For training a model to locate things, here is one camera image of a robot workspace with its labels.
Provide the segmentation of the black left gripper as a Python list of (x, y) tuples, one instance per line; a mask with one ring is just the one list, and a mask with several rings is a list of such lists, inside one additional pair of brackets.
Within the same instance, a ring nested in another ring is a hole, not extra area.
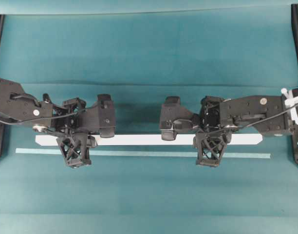
[(115, 132), (114, 102), (109, 94), (98, 94), (97, 102), (78, 117), (76, 131), (112, 138)]

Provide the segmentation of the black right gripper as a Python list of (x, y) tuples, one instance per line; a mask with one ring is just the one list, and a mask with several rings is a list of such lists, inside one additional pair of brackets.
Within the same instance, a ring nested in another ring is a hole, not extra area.
[(176, 132), (189, 132), (200, 126), (200, 116), (180, 105), (179, 96), (169, 96), (162, 105), (159, 128), (161, 139), (174, 141)]

